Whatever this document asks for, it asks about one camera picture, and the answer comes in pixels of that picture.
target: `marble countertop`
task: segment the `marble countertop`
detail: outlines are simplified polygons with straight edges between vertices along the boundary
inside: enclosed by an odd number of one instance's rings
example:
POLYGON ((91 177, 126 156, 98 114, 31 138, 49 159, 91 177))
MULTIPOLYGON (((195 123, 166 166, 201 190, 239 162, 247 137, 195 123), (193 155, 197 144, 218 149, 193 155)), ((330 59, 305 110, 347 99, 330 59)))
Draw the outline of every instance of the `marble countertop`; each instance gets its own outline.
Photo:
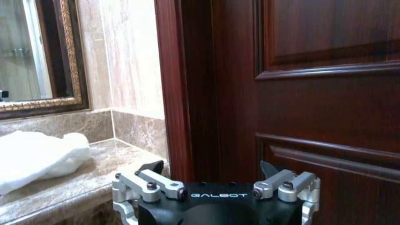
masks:
POLYGON ((111 199, 115 172, 133 172, 143 163, 165 162, 117 140, 91 144, 90 151, 91 159, 70 175, 34 181, 0 196, 0 225, 53 224, 69 218, 111 199))

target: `door molding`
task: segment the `door molding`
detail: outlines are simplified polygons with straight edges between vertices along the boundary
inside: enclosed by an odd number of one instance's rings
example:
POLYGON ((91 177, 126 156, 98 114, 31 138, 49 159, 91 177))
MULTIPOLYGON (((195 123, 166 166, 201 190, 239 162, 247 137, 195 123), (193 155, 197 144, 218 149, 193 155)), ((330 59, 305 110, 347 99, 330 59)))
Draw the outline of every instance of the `door molding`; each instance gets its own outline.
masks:
POLYGON ((275 36, 275 21, 278 20, 273 12, 274 5, 275 0, 254 0, 253 2, 254 77, 257 81, 400 74, 400 62, 386 62, 387 56, 385 55, 400 51, 400 40, 394 38, 330 49, 278 54, 275 49, 282 46, 277 43, 279 37, 275 36), (339 62, 342 59, 351 58, 351 65, 339 62), (333 65, 323 65, 327 61, 331 61, 333 65))
POLYGON ((154 0, 154 6, 170 176, 217 181, 210 1, 154 0))
POLYGON ((398 153, 261 133, 255 138, 259 160, 285 158, 400 183, 398 153))

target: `wooden door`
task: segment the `wooden door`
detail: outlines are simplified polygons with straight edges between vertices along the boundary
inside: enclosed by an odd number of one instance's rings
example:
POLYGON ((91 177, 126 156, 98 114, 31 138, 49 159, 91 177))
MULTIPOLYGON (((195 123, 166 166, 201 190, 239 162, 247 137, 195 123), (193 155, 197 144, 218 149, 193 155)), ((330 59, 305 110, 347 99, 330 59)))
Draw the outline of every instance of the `wooden door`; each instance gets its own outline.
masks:
POLYGON ((214 0, 219 181, 321 178, 314 224, 400 224, 400 1, 214 0))

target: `mirror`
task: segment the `mirror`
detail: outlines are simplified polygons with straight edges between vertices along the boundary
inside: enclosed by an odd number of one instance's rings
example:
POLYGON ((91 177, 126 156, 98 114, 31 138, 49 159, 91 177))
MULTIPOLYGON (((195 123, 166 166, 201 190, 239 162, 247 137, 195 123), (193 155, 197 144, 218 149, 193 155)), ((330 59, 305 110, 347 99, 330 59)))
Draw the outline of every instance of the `mirror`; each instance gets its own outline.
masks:
POLYGON ((86 107, 74 0, 0 0, 0 118, 86 107))

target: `screw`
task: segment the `screw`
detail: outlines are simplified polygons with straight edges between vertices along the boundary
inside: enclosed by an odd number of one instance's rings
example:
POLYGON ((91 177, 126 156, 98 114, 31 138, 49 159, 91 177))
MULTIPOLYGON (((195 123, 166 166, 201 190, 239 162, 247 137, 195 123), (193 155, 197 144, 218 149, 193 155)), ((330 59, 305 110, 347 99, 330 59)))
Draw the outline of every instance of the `screw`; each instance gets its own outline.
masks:
POLYGON ((182 201, 185 200, 186 197, 187 197, 187 190, 183 187, 181 187, 177 190, 177 200, 182 201))
POLYGON ((255 198, 255 199, 259 199, 261 196, 262 196, 262 194, 261 194, 261 192, 259 192, 258 189, 253 189, 251 194, 254 195, 254 198, 255 198))
POLYGON ((282 183, 282 187, 283 187, 285 189, 287 189, 287 190, 293 190, 293 183, 289 182, 289 181, 285 181, 285 182, 282 183))
POLYGON ((147 190, 155 190, 157 189, 157 184, 151 181, 147 182, 147 190))

